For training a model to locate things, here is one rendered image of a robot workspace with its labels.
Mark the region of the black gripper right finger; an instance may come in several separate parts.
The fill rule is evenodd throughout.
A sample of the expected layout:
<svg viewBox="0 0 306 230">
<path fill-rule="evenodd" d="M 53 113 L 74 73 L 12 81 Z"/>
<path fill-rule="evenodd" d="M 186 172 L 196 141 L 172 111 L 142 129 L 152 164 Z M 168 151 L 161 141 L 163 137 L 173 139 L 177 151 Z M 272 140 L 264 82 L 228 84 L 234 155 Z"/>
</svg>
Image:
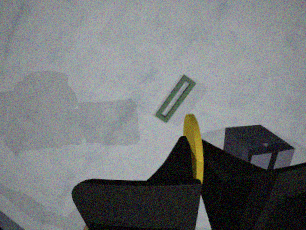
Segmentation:
<svg viewBox="0 0 306 230">
<path fill-rule="evenodd" d="M 263 170 L 204 139 L 201 142 L 201 199 L 212 230 L 262 230 L 283 197 L 306 192 L 306 163 Z"/>
</svg>

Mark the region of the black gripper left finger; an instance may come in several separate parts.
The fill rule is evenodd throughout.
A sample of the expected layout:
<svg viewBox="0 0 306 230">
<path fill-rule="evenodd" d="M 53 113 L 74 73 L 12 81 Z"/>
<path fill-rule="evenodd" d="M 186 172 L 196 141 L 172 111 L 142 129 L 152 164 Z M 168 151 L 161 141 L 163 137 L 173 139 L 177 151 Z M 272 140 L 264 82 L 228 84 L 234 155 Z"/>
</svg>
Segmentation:
<svg viewBox="0 0 306 230">
<path fill-rule="evenodd" d="M 86 227 L 97 223 L 194 230 L 201 180 L 193 179 L 190 155 L 189 140 L 181 136 L 148 180 L 82 180 L 73 188 L 72 199 Z"/>
</svg>

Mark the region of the gold coin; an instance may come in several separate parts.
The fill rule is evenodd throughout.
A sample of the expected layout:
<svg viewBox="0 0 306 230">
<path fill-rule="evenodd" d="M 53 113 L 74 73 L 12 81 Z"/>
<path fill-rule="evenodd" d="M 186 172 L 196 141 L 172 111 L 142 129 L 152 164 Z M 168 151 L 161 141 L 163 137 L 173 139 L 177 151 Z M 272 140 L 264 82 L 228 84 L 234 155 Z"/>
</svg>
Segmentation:
<svg viewBox="0 0 306 230">
<path fill-rule="evenodd" d="M 192 159 L 193 179 L 200 179 L 202 184 L 202 180 L 204 180 L 204 150 L 202 150 L 200 126 L 198 126 L 196 116 L 193 114 L 185 115 L 184 136 L 188 138 L 190 150 L 192 150 L 190 159 Z"/>
</svg>

